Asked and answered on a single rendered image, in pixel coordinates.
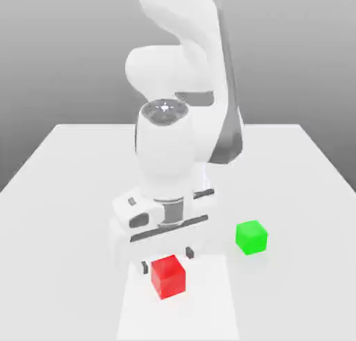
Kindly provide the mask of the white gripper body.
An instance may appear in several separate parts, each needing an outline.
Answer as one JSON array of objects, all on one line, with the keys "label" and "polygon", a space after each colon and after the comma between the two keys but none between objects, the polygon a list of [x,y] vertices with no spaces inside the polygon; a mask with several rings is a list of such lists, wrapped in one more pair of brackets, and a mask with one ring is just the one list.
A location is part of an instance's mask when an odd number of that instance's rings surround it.
[{"label": "white gripper body", "polygon": [[125,246],[128,262],[139,264],[141,260],[153,260],[171,254],[184,255],[186,246],[192,246],[195,254],[206,244],[211,232],[208,214],[198,214],[174,223],[152,223],[147,213],[139,214],[129,222],[129,235]]}]

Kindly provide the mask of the small green cube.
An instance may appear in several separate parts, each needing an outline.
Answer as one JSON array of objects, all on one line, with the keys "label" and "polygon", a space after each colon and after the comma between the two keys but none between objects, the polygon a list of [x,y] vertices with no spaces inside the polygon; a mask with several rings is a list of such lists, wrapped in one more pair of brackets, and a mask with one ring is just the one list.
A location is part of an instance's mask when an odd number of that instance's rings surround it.
[{"label": "small green cube", "polygon": [[267,230],[257,220],[236,225],[235,243],[245,255],[252,255],[266,250]]}]

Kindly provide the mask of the small red cube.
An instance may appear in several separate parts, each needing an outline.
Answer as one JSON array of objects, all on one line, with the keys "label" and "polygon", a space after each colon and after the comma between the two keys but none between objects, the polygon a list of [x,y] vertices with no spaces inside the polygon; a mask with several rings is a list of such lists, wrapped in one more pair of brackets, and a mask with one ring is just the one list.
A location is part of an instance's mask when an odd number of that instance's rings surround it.
[{"label": "small red cube", "polygon": [[186,270],[176,255],[151,262],[151,282],[161,300],[186,291]]}]

